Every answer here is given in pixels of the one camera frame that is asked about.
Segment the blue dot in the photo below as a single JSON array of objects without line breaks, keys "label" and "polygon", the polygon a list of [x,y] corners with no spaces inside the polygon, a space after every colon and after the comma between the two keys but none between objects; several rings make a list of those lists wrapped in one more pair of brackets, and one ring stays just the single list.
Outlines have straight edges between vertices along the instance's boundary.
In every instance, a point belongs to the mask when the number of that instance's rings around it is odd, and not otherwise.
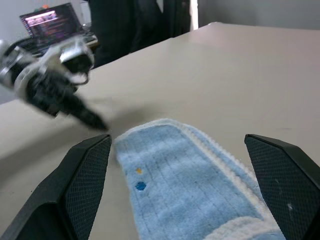
[{"label": "blue dot", "polygon": [[143,191],[143,190],[145,190],[146,186],[147,185],[141,181],[135,185],[135,188],[138,189],[139,191]]}]

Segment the white table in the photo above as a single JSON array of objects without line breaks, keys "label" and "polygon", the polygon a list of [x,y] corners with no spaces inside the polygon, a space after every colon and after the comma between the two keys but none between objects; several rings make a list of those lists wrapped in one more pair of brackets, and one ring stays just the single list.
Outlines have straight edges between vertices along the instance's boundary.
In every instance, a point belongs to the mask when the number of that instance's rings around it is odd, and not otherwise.
[{"label": "white table", "polygon": [[[254,133],[320,153],[320,32],[214,23],[91,72],[79,91],[113,137],[173,118],[206,132],[252,169]],[[49,119],[18,100],[0,105],[0,233],[60,163],[95,136],[71,117]],[[137,240],[129,192],[112,152],[90,239]]]}]

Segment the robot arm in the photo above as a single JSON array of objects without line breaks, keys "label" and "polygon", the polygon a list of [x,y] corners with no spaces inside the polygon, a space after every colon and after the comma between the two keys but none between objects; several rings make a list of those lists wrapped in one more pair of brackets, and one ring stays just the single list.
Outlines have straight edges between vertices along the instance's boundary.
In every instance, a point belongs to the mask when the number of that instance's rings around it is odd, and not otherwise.
[{"label": "robot arm", "polygon": [[85,75],[86,84],[94,57],[79,37],[51,47],[37,59],[20,47],[0,40],[0,84],[28,104],[56,117],[71,114],[91,128],[107,130],[103,120],[75,95],[75,74]]}]

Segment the blue towel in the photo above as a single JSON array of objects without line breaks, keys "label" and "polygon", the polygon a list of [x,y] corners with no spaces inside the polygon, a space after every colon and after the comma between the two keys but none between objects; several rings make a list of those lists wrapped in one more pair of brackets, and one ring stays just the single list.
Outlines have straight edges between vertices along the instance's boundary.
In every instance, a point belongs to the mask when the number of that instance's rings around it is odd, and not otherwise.
[{"label": "blue towel", "polygon": [[141,240],[285,239],[254,174],[196,128],[160,119],[115,149]]}]

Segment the towel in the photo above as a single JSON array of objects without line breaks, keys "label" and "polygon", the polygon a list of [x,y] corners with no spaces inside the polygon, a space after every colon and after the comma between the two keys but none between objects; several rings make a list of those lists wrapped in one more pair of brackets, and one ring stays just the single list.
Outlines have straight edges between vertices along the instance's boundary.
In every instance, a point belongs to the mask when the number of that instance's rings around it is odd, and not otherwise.
[{"label": "towel", "polygon": [[198,129],[152,121],[115,150],[141,240],[285,239],[255,175]]}]

